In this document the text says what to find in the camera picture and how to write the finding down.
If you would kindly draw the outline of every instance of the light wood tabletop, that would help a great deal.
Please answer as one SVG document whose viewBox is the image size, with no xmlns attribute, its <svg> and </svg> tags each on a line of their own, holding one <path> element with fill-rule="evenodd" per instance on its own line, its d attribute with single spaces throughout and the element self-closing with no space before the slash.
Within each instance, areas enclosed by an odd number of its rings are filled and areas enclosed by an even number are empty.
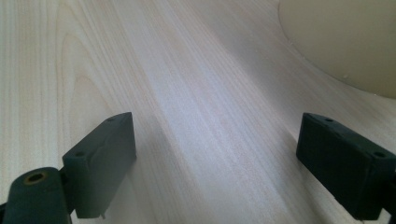
<svg viewBox="0 0 396 224">
<path fill-rule="evenodd" d="M 278 0 L 0 2 L 0 203 L 131 111 L 137 161 L 107 213 L 74 223 L 361 223 L 296 159 L 304 112 L 396 153 L 396 101 L 319 71 Z M 387 223 L 382 212 L 378 221 Z"/>
</svg>

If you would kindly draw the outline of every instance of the beige curved object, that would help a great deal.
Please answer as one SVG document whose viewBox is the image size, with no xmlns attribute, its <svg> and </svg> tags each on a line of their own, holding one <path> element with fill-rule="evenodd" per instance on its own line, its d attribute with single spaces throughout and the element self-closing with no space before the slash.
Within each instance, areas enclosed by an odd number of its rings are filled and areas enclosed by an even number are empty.
<svg viewBox="0 0 396 224">
<path fill-rule="evenodd" d="M 317 67 L 396 98 L 395 0 L 281 0 L 279 18 L 289 40 Z"/>
</svg>

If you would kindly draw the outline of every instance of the wood grain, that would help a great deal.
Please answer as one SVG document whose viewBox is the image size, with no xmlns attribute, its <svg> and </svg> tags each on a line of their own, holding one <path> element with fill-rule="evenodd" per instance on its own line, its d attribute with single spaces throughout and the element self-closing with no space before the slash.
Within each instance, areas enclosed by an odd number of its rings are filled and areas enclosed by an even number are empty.
<svg viewBox="0 0 396 224">
<path fill-rule="evenodd" d="M 106 220 L 359 223 L 297 161 L 303 112 L 396 152 L 396 101 L 320 72 L 276 0 L 0 2 L 0 200 L 134 114 L 138 160 Z M 383 212 L 377 222 L 387 223 Z"/>
</svg>

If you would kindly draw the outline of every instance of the beige bowl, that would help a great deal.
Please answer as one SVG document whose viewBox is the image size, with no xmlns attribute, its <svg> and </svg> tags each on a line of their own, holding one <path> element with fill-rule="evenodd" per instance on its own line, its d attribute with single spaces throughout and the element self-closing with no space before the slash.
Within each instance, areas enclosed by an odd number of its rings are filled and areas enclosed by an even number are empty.
<svg viewBox="0 0 396 224">
<path fill-rule="evenodd" d="M 359 89 L 396 98 L 396 0 L 280 0 L 288 39 Z"/>
</svg>

